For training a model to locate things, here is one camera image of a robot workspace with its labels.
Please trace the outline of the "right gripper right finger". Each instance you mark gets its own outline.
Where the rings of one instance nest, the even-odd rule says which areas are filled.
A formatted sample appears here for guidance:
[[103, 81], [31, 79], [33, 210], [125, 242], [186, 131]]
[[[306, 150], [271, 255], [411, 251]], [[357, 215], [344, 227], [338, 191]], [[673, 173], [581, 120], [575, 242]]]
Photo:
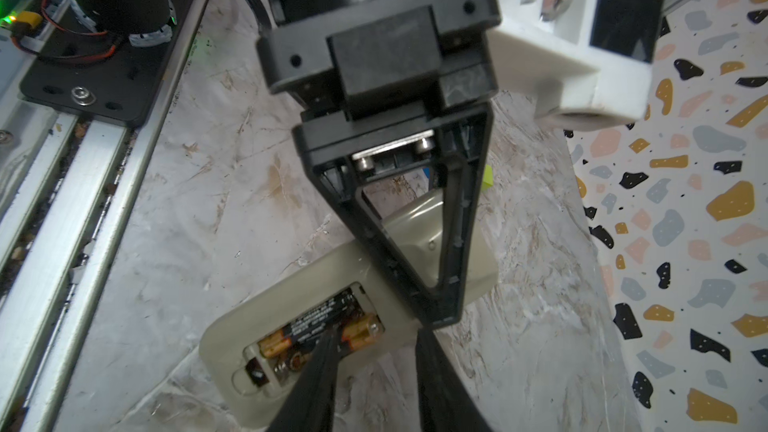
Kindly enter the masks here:
[[418, 331], [415, 361], [422, 431], [491, 431], [431, 330]]

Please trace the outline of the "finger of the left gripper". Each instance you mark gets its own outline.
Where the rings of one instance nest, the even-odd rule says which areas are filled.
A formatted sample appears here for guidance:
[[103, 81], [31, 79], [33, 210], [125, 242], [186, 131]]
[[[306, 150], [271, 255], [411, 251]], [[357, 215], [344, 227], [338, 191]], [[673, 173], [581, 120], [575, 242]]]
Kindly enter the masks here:
[[387, 281], [421, 324], [430, 329], [436, 316], [435, 287], [440, 265], [436, 284], [426, 284], [406, 258], [403, 247], [385, 229], [381, 217], [365, 198], [364, 188], [421, 168], [430, 169], [435, 184], [438, 133], [444, 126], [395, 125], [357, 133], [345, 132], [339, 126], [299, 125], [292, 131], [307, 177], [383, 270]]
[[439, 160], [435, 163], [433, 181], [443, 192], [443, 233], [432, 329], [453, 325], [462, 316], [493, 118], [491, 106], [482, 103], [453, 115], [452, 122], [439, 129]]

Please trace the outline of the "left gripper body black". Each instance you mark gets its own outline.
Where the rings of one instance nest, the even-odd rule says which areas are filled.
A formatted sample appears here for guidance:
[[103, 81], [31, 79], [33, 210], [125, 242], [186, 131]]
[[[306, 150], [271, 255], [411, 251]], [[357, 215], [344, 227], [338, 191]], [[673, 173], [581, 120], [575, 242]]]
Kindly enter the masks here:
[[487, 150], [496, 80], [486, 34], [498, 0], [269, 0], [256, 48], [272, 93], [303, 108], [301, 153], [359, 153], [424, 130]]

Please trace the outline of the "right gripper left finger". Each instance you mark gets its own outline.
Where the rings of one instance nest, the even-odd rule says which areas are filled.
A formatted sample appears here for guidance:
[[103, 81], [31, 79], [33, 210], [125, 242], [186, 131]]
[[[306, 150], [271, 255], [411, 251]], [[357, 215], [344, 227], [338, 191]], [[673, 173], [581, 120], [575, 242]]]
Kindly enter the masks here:
[[268, 432], [333, 430], [340, 339], [338, 329], [323, 333]]

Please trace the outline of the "white remote control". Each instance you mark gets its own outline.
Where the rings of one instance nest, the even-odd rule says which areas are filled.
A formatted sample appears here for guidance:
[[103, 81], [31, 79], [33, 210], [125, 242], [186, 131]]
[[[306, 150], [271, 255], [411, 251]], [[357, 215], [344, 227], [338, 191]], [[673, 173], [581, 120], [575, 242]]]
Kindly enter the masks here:
[[329, 431], [338, 380], [407, 343], [415, 346], [421, 429], [487, 430], [436, 335], [354, 241], [216, 320], [199, 351], [240, 425]]

